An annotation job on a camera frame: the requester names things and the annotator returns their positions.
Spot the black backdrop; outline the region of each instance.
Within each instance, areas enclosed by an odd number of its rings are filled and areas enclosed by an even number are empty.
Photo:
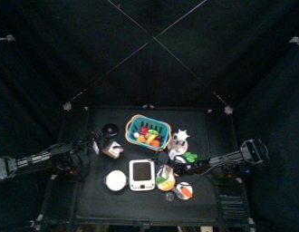
[[[261,138],[271,150],[249,183],[256,223],[299,231],[299,46],[288,43],[299,0],[5,0],[0,38],[8,34],[17,41],[0,41],[0,157],[56,141],[69,100],[209,109],[227,102],[239,141]],[[0,186],[0,228],[36,218],[42,181],[30,175]]]

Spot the toy fruit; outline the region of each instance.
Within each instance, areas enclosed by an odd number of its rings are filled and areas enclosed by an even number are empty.
[[[149,134],[156,134],[159,135],[159,132],[156,130],[149,130]]]
[[[139,134],[137,132],[135,132],[133,136],[135,136],[135,138],[137,139],[139,136],[140,136],[140,134]]]
[[[141,127],[140,128],[140,134],[147,134],[149,132],[149,128],[148,127]]]
[[[157,140],[153,140],[149,145],[159,148],[161,143]]]
[[[140,135],[136,140],[140,141],[140,142],[147,142],[147,140],[144,138],[144,135]]]
[[[151,142],[153,141],[153,139],[157,137],[156,134],[151,134],[149,138],[147,139],[147,144],[151,144]]]
[[[151,136],[151,134],[149,134],[149,133],[147,133],[147,134],[144,135],[144,138],[145,138],[145,139],[148,139],[148,138],[149,138],[149,136]]]
[[[163,140],[163,136],[157,135],[157,137],[155,138],[155,140],[161,141]]]

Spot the green toy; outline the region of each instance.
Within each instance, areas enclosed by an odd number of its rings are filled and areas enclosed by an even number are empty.
[[[183,156],[184,156],[184,158],[187,159],[187,161],[188,161],[189,163],[193,163],[195,160],[196,160],[196,158],[197,158],[197,154],[192,154],[189,151],[185,152],[185,153],[183,154]]]

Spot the toy vegetable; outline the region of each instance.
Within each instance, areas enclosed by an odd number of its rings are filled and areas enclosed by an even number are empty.
[[[189,190],[185,187],[181,187],[181,192],[187,197],[192,198],[192,193],[189,192]]]
[[[149,130],[149,134],[156,134],[159,135],[159,132],[156,130]]]

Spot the small figurine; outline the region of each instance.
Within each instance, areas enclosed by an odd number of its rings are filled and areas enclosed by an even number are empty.
[[[172,156],[181,155],[187,152],[187,150],[188,150],[187,138],[188,137],[189,137],[189,135],[187,134],[185,130],[179,129],[179,133],[173,134],[172,142],[169,142],[169,144],[168,144],[168,149],[175,151]]]

